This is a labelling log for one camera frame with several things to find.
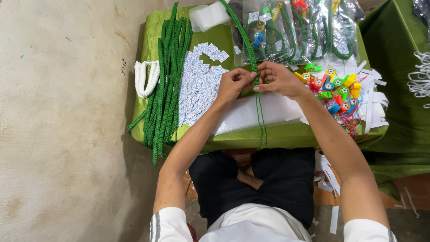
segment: white sleeve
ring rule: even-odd
[[[151,218],[150,229],[150,242],[193,242],[185,212],[180,208],[158,211]]]
[[[353,219],[344,227],[344,242],[397,242],[393,232],[369,219]]]

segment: white shirt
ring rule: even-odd
[[[163,208],[151,219],[150,242],[193,242],[185,212]],[[199,242],[312,242],[303,225],[287,211],[247,203],[220,216]],[[344,242],[397,242],[384,225],[354,219],[344,226]]]

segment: person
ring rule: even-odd
[[[354,140],[285,66],[266,61],[258,71],[254,91],[295,100],[338,173],[344,241],[396,241],[374,176]],[[312,241],[306,229],[314,212],[315,149],[265,149],[252,155],[247,171],[221,151],[198,156],[221,114],[256,76],[240,68],[224,73],[212,106],[170,152],[158,177],[151,242],[193,241],[184,212],[187,169],[199,195],[200,215],[208,220],[201,242]]]

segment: black shorts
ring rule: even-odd
[[[258,190],[237,179],[235,160],[221,151],[199,155],[189,171],[208,228],[228,210],[256,203],[281,208],[308,229],[314,212],[314,168],[314,148],[275,148],[252,155],[254,176],[264,179]]]

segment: concrete wall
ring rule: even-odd
[[[141,24],[166,7],[0,0],[0,241],[147,240],[158,171],[125,127]]]

